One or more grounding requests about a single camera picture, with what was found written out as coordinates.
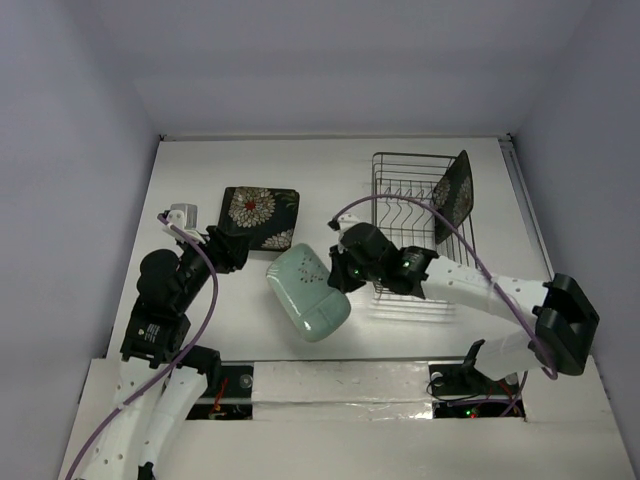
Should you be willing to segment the black white floral square plate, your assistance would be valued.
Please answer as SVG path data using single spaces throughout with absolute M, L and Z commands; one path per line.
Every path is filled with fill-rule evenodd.
M 292 245 L 299 204 L 293 189 L 227 187 L 218 227 L 229 235 L 248 235 L 251 250 L 284 252 Z

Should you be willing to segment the light green round plate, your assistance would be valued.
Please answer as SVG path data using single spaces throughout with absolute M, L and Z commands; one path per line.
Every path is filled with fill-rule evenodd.
M 282 253 L 267 269 L 267 282 L 302 339 L 319 342 L 348 319 L 348 297 L 328 285 L 329 270 L 307 244 Z

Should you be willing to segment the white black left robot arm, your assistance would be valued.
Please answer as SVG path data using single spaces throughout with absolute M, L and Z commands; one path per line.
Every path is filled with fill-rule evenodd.
M 206 282 L 244 267 L 250 238 L 159 219 L 182 252 L 154 250 L 140 263 L 112 410 L 74 458 L 69 479 L 159 478 L 195 402 L 224 385 L 219 352 L 186 338 L 186 312 Z

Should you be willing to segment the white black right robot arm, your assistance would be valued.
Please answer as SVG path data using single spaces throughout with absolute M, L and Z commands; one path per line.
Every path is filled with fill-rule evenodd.
M 343 293 L 366 283 L 400 296 L 443 301 L 519 326 L 500 340 L 479 339 L 460 368 L 462 384 L 482 392 L 512 373 L 545 369 L 551 376 L 583 374 L 599 315 L 578 282 L 493 275 L 481 265 L 457 263 L 434 250 L 396 247 L 376 226 L 332 220 L 339 239 L 330 249 L 328 283 Z

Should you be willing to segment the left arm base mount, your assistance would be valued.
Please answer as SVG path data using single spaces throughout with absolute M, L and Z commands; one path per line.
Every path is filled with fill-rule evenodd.
M 254 365 L 223 363 L 217 383 L 208 387 L 187 415 L 188 420 L 251 420 Z

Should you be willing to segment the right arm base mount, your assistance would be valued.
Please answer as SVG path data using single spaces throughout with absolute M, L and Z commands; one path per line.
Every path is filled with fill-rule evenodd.
M 426 393 L 435 419 L 526 417 L 516 375 L 491 380 L 460 363 L 430 363 Z

